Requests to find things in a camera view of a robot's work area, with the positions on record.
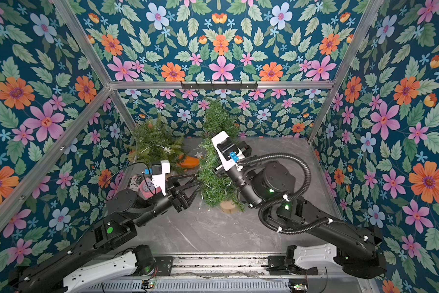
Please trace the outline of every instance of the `wire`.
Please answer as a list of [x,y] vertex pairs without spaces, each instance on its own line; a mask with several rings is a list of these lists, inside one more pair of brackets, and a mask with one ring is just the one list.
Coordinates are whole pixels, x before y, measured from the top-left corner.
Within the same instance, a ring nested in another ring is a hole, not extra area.
[[325,267],[325,275],[327,276],[327,278],[325,279],[325,286],[323,287],[322,291],[320,291],[319,293],[322,293],[325,290],[325,288],[327,288],[327,283],[328,283],[327,267]]

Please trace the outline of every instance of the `aluminum frame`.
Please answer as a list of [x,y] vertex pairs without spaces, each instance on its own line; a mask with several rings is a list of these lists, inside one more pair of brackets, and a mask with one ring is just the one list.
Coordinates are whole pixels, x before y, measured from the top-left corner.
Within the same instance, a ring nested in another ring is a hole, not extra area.
[[332,106],[333,99],[337,96],[338,91],[345,79],[350,66],[356,57],[356,54],[361,47],[363,39],[366,37],[366,34],[369,31],[369,27],[374,21],[375,17],[377,17],[377,12],[379,11],[380,6],[384,3],[384,0],[369,0],[366,9],[364,10],[363,16],[357,25],[356,31],[354,32],[353,40],[351,44],[348,46],[348,50],[346,50],[345,56],[343,56],[343,60],[340,63],[340,67],[338,68],[337,74],[335,74],[335,84],[330,92],[325,97],[322,106],[320,107],[320,111],[317,114],[316,120],[314,120],[314,126],[312,127],[312,132],[307,138],[307,142],[312,144],[314,138],[321,127],[325,116],[327,115],[330,107]]

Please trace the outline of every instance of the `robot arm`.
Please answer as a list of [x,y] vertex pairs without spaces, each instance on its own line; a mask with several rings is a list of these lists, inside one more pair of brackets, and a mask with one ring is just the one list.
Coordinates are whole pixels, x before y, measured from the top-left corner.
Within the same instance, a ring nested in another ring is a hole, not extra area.
[[[377,227],[350,225],[302,197],[310,185],[310,170],[301,158],[287,153],[248,157],[250,147],[245,142],[234,144],[224,131],[211,140],[222,162],[215,169],[216,175],[231,178],[249,207],[259,208],[263,225],[286,235],[307,232],[330,243],[314,248],[288,248],[292,251],[287,254],[294,255],[292,265],[308,269],[309,262],[316,266],[322,260],[322,264],[339,265],[345,273],[358,278],[374,278],[387,271],[385,257],[376,251],[382,240]],[[295,177],[275,159],[289,159],[302,167],[304,184],[298,191],[293,192]]]

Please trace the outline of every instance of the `aluminum corner post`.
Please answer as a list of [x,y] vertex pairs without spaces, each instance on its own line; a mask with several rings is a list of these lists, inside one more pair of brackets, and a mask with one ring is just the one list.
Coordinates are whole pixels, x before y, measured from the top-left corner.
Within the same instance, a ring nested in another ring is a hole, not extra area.
[[89,61],[92,68],[94,69],[94,72],[97,74],[99,80],[102,83],[102,86],[108,86],[109,82],[111,81],[109,73],[107,73],[104,64],[102,64],[102,61],[99,59],[98,54],[94,50],[92,44],[89,42],[87,34],[84,32],[81,23],[76,17],[75,12],[71,8],[68,1],[53,0],[53,4],[57,8],[57,11],[60,13],[60,16],[70,30],[71,35],[73,36],[73,38],[75,38],[76,42],[81,48],[81,52],[86,56],[86,59]]
[[363,39],[366,37],[366,34],[369,31],[374,18],[377,16],[377,12],[379,11],[380,6],[384,3],[384,0],[369,0],[368,5],[357,25],[356,32],[354,32],[353,40],[351,44],[348,46],[348,50],[343,57],[343,60],[340,63],[340,67],[338,68],[337,74],[335,74],[334,86],[327,94],[325,101],[323,102],[319,113],[317,114],[316,120],[314,121],[314,126],[312,127],[312,132],[310,133],[307,141],[309,144],[312,144],[314,138],[321,127],[325,116],[327,115],[330,107],[332,106],[333,99],[337,96],[338,91],[345,79],[348,70],[350,69],[351,63],[353,62],[356,54],[361,47]]
[[32,191],[39,185],[53,165],[63,154],[66,146],[70,145],[73,139],[86,126],[89,119],[104,104],[111,90],[108,87],[102,88],[91,103],[78,115],[65,132],[57,139],[52,148],[38,161],[14,188],[11,194],[0,204],[0,232],[5,228],[10,219],[19,212],[21,206],[31,195]]

